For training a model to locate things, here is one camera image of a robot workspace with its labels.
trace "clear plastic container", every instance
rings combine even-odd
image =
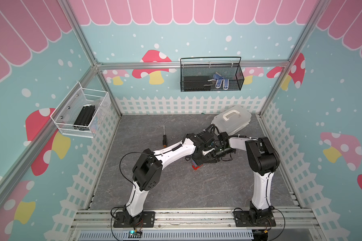
[[[226,132],[228,135],[233,135],[240,131],[251,120],[251,113],[242,108],[241,105],[235,105],[227,111],[218,114],[212,120],[220,132]]]

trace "container handle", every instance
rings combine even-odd
[[[232,114],[232,113],[240,114],[240,112],[238,112],[237,110],[233,109],[233,110],[231,110],[230,112],[228,112],[228,113],[226,113],[225,115],[223,115],[224,120],[225,120],[225,121],[229,120],[229,119],[227,118],[227,116],[228,116],[229,114]]]

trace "robotic arm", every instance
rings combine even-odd
[[[257,223],[271,217],[268,183],[280,161],[270,141],[267,137],[251,139],[240,135],[228,136],[226,132],[221,132],[218,134],[217,144],[214,140],[215,129],[218,131],[212,124],[199,134],[186,134],[182,141],[172,146],[153,152],[150,149],[144,150],[132,170],[133,189],[130,198],[123,213],[117,216],[114,227],[135,227],[142,222],[143,216],[147,215],[143,212],[146,196],[158,184],[161,171],[172,162],[191,156],[195,166],[217,163],[220,158],[235,153],[237,149],[247,151],[249,165],[254,171],[254,194],[250,203],[249,220]]]

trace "screwdriver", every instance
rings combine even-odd
[[[164,145],[164,147],[168,146],[168,139],[166,138],[166,134],[165,134],[165,126],[164,126],[164,135],[163,135],[162,145]]]

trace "white picket fence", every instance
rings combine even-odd
[[[204,99],[204,97],[200,99],[196,97],[192,99],[188,97],[185,99],[181,99],[181,97],[176,99],[173,97],[169,99],[165,99],[165,97],[161,99],[157,97],[154,97],[154,99],[150,99],[149,97],[146,99],[142,99],[141,97],[138,99],[134,99],[133,97],[126,99],[124,97],[123,99],[116,98],[116,102],[123,114],[221,113],[237,104],[241,105],[250,113],[259,113],[265,103],[265,99],[265,96],[261,99],[259,99],[258,96],[254,99],[251,99],[250,96],[246,99],[242,96],[238,99],[234,96],[230,99],[227,97],[220,99],[218,96],[215,99],[212,97],[207,99]]]
[[[52,217],[55,222],[53,228],[44,237],[47,241],[66,240],[67,231],[74,221],[76,212],[84,208],[84,204],[91,198],[92,187],[96,183],[96,178],[104,159],[108,146],[112,143],[112,136],[119,118],[113,107],[110,106],[109,113],[106,114],[94,138],[91,146],[87,146],[87,154],[83,156],[83,164],[78,165],[79,172],[73,175],[73,184],[67,187],[67,198],[60,201],[62,209],[59,214]]]
[[[282,120],[283,115],[279,115],[279,109],[275,106],[276,103],[268,106],[263,119],[279,152],[281,165],[287,170],[292,180],[295,194],[304,207],[313,209],[328,240],[333,238],[348,241],[350,231],[339,225],[340,215],[331,210],[329,206],[331,199],[323,196],[323,186],[316,184],[316,174],[309,171],[310,163],[304,161],[304,153],[299,152],[299,144],[295,144],[294,136],[290,135],[290,128],[286,128],[286,121]]]

